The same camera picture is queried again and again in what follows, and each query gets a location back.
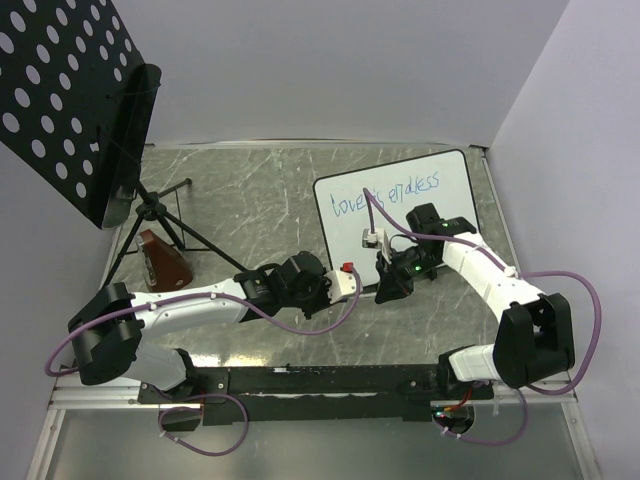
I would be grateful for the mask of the aluminium rail frame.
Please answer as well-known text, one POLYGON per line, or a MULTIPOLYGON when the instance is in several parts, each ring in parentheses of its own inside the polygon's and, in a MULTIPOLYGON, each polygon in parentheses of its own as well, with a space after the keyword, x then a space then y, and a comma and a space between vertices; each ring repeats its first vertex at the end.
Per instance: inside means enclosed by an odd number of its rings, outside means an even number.
MULTIPOLYGON (((245 144, 149 146, 142 180, 164 189, 191 178, 171 200, 241 263, 254 267, 299 249, 325 251, 312 192, 323 176, 434 154, 437 144, 245 144)), ((203 327, 162 338, 197 365, 237 376, 286 362, 361 366, 429 363, 441 351, 495 332, 488 310, 451 273, 403 302, 364 299, 353 318, 323 336, 304 337, 256 321, 203 327)), ((83 387, 65 378, 45 428, 48 479, 597 479, 574 395, 503 386, 463 411, 468 441, 441 434, 424 397, 242 396, 219 401, 204 425, 177 445, 160 435, 158 404, 141 405, 139 387, 119 381, 83 387)))

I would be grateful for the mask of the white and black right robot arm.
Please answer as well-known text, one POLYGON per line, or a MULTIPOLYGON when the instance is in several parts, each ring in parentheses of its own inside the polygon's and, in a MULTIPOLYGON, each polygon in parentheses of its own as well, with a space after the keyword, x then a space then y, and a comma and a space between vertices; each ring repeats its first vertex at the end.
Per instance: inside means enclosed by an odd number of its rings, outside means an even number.
POLYGON ((424 204, 406 220, 402 233, 413 244, 403 251, 392 248, 381 228, 363 232, 363 246, 377 251, 376 303, 408 297, 417 280, 435 280, 444 265, 467 282, 498 322, 493 343, 440 356, 436 384, 444 396, 458 398, 476 381, 518 389, 574 366, 571 309, 562 295, 547 295, 521 278, 463 217, 445 220, 434 205, 424 204))

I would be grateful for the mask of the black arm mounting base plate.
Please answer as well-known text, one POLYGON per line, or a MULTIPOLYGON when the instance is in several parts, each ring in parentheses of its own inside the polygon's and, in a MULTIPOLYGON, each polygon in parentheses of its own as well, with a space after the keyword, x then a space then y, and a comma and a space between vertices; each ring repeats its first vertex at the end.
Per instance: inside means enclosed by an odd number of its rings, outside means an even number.
POLYGON ((143 404, 184 404, 203 409, 206 426, 243 420, 238 399, 254 422, 400 418, 428 422, 431 409, 457 403, 466 393, 491 400, 493 388, 461 382, 436 364, 197 367, 195 384, 180 393, 139 390, 143 404))

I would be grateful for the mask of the brown wooden metronome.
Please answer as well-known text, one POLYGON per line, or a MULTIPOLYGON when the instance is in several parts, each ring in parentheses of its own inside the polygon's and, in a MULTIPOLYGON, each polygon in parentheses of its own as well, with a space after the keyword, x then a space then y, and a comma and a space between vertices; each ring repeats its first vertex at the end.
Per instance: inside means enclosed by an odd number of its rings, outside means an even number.
POLYGON ((181 253, 151 229, 139 232, 135 244, 149 291, 177 291, 193 281, 192 270, 181 253))

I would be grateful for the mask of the white whiteboard with black frame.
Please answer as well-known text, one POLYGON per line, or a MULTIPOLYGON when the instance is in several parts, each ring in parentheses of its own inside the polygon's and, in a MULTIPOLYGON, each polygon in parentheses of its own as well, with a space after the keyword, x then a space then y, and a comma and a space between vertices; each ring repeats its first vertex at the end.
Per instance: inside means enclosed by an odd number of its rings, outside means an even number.
POLYGON ((469 170, 460 150, 405 159, 320 178, 313 190, 332 269, 355 265, 365 287, 379 281, 376 251, 362 246, 370 227, 368 189, 378 203, 403 227, 416 206, 432 203, 441 217, 463 217, 479 226, 469 170))

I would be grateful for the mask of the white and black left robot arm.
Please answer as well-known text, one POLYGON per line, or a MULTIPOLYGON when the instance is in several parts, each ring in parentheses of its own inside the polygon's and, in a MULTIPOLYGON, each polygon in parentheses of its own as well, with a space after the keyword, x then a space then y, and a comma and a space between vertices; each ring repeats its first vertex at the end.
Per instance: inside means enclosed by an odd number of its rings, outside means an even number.
POLYGON ((119 377, 162 389, 177 402, 198 387, 188 353, 156 338, 207 324, 242 323, 297 308, 305 317, 337 298, 334 272, 302 251, 205 287, 164 293, 131 293, 122 283, 103 287, 69 322, 80 379, 88 386, 119 377))

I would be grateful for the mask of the black perforated music stand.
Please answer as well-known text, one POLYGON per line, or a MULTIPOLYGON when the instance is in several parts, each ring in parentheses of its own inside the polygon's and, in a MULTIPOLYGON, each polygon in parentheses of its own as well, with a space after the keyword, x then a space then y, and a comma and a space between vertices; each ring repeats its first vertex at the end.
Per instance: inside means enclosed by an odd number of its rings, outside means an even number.
POLYGON ((201 252, 218 247, 164 198, 190 179, 148 189, 142 157, 161 86, 160 69, 144 60, 109 1, 5 1, 1 5, 1 143, 76 213, 106 231, 130 230, 104 276, 89 270, 90 248, 81 234, 57 245, 46 199, 32 193, 37 228, 32 284, 64 293, 107 284, 131 252, 142 223, 157 223, 179 251, 187 238, 201 252))

